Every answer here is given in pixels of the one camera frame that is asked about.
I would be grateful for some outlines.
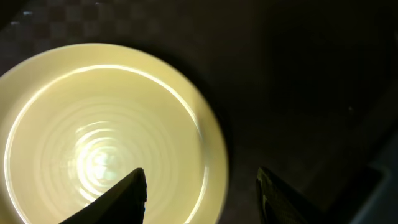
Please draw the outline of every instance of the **yellow plate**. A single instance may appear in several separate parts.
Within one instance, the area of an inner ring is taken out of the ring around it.
[[[0,223],[59,223],[136,167],[144,223],[215,223],[228,179],[216,118],[176,69],[108,44],[61,47],[0,78]]]

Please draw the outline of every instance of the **shiny plate surface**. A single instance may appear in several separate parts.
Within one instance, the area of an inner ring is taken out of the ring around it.
[[[178,71],[108,44],[61,47],[0,78],[0,223],[59,223],[136,167],[144,223],[215,223],[228,180],[214,114]]]

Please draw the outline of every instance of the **plate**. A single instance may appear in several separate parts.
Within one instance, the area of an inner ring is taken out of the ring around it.
[[[136,167],[147,177],[144,223],[217,222],[223,136],[165,62],[117,45],[61,47],[4,74],[0,99],[0,223],[59,223]]]

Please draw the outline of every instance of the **dark table surface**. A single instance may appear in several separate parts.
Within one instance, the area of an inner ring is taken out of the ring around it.
[[[199,87],[223,126],[231,173],[220,223],[259,223],[259,166],[325,211],[395,119],[363,131],[395,85],[393,3],[31,0],[0,31],[0,74],[85,42],[165,60]]]

